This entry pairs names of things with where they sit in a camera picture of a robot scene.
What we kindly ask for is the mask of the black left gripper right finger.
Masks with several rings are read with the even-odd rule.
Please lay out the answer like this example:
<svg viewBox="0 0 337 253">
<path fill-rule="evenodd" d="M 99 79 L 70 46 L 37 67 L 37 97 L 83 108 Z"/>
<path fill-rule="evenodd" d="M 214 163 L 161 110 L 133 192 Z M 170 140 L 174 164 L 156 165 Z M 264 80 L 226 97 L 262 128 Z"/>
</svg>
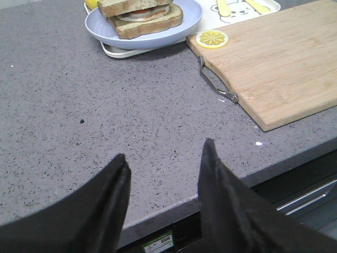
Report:
<svg viewBox="0 0 337 253">
<path fill-rule="evenodd" d="M 336 240 L 276 211 L 203 145 L 198 180 L 207 252 L 336 252 Z"/>
</svg>

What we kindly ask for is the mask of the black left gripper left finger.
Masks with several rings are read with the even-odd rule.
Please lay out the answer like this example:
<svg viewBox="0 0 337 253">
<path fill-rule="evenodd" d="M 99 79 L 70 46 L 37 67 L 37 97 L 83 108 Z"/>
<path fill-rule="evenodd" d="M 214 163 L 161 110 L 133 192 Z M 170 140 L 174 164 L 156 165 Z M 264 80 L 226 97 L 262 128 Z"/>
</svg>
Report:
<svg viewBox="0 0 337 253">
<path fill-rule="evenodd" d="M 130 188 L 131 170 L 118 154 L 63 200 L 1 226 L 1 252 L 116 252 Z"/>
</svg>

